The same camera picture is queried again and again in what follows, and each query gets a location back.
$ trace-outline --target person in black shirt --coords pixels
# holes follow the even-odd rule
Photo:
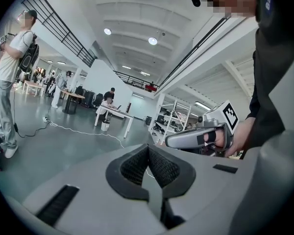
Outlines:
[[[114,89],[113,87],[111,88],[111,90],[109,92],[106,92],[103,96],[104,101],[107,100],[107,98],[112,98],[114,99],[114,92],[116,91],[116,89]]]
[[[284,131],[282,120],[269,98],[294,60],[294,0],[208,0],[213,6],[224,7],[226,12],[256,16],[254,52],[255,86],[250,103],[250,114],[235,130],[232,146],[236,151],[262,146],[268,139]],[[216,132],[215,144],[223,146],[223,131]]]

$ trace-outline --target jeans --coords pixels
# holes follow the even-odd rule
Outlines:
[[[11,82],[0,80],[0,132],[4,135],[6,146],[13,149],[17,145],[10,103],[11,89]]]

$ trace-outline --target black shirt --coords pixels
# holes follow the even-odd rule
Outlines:
[[[271,137],[284,131],[282,120],[269,98],[269,93],[279,83],[294,60],[294,0],[257,0],[254,61],[255,87],[250,103],[256,117],[247,149],[262,146]]]
[[[106,101],[107,98],[109,98],[109,97],[112,98],[112,99],[114,99],[114,93],[106,92],[106,93],[104,94],[104,96],[103,96],[104,101]]]

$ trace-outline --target metal railing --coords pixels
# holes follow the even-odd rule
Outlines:
[[[114,72],[116,73],[116,75],[119,76],[119,78],[125,84],[140,88],[140,89],[148,91],[148,92],[153,92],[153,93],[156,92],[158,90],[158,88],[159,88],[158,85],[155,85],[155,84],[151,85],[150,82],[144,81],[144,80],[139,79],[137,77],[130,76],[130,75],[118,72],[118,71],[114,71]]]
[[[179,62],[179,64],[170,72],[170,74],[165,78],[165,80],[163,80],[163,82],[159,85],[159,87],[161,87],[171,76],[173,76],[176,70],[178,70],[182,66],[182,64],[184,64],[185,61],[189,59],[189,57],[193,55],[195,51],[197,51],[200,48],[200,46],[202,46],[226,21],[228,21],[229,18],[231,18],[231,14],[221,18],[215,24],[215,26],[213,26],[210,29],[210,31],[208,31],[208,33],[194,46],[194,48],[189,53],[187,53],[187,55],[182,59],[182,61]]]
[[[91,66],[97,57],[90,54],[74,36],[47,0],[24,0],[22,4],[28,10],[35,10],[39,20],[57,39],[69,48],[87,66]]]

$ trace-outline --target red object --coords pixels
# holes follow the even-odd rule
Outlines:
[[[153,86],[151,86],[151,85],[145,85],[145,88],[146,88],[147,90],[150,90],[150,91],[154,91],[154,92],[157,91],[157,88],[155,88],[155,87],[153,87]]]

